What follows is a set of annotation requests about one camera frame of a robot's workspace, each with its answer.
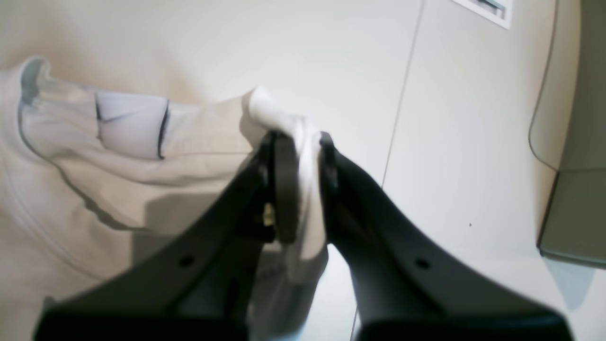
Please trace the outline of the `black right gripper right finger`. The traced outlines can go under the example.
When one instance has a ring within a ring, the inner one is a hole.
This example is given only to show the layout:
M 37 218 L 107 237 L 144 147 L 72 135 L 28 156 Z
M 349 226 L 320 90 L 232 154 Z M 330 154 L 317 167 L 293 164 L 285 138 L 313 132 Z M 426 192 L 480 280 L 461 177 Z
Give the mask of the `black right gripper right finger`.
M 320 146 L 324 225 L 351 270 L 358 341 L 571 341 L 562 315 L 424 235 L 328 133 Z

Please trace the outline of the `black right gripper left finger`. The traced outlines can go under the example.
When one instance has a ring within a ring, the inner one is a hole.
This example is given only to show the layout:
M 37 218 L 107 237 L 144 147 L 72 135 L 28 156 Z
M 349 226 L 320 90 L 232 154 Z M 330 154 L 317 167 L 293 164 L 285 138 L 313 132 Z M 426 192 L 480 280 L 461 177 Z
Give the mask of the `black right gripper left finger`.
M 294 140 L 269 132 L 247 166 L 183 235 L 107 283 L 50 305 L 36 341 L 247 341 L 266 244 L 296 240 Z

